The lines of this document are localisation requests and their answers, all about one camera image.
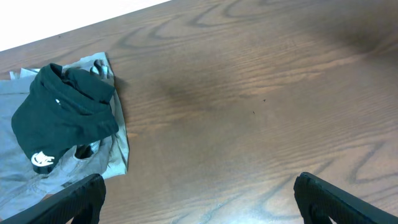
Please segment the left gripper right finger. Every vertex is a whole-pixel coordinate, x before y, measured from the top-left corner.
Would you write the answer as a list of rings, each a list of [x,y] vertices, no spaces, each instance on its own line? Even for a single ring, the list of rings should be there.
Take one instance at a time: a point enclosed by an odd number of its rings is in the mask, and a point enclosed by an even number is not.
[[[304,224],[397,223],[397,217],[309,173],[294,183],[294,197]]]

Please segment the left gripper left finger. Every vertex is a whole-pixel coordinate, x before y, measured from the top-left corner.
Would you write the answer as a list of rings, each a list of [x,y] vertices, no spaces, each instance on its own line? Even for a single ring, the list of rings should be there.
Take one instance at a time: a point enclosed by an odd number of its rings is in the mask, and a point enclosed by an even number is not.
[[[98,224],[106,196],[104,179],[91,174],[2,224]]]

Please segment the dark navy t-shirt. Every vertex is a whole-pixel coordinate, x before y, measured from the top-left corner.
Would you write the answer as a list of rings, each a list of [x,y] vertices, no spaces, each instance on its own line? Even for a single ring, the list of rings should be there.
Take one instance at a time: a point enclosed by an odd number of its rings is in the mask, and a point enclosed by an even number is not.
[[[118,132],[110,105],[114,92],[112,85],[86,70],[63,71],[55,63],[42,67],[11,119],[34,172],[49,174],[73,146]]]

